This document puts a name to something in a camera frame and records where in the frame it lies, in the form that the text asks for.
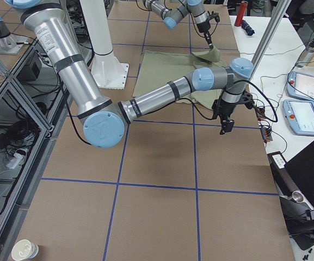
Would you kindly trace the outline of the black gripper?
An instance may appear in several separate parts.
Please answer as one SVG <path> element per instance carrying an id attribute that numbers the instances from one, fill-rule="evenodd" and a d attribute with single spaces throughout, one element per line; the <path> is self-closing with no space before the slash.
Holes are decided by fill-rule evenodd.
<path id="1" fill-rule="evenodd" d="M 221 98 L 214 100 L 213 102 L 213 119 L 220 117 L 221 130 L 220 135 L 229 133 L 232 131 L 235 121 L 230 118 L 236 107 L 235 103 L 229 103 Z"/>
<path id="2" fill-rule="evenodd" d="M 209 46 L 210 49 L 213 49 L 213 43 L 212 43 L 212 37 L 211 34 L 209 33 L 209 30 L 211 28 L 211 24 L 209 21 L 201 22 L 201 23 L 196 23 L 196 26 L 198 28 L 198 31 L 201 34 L 204 34 L 204 38 Z"/>

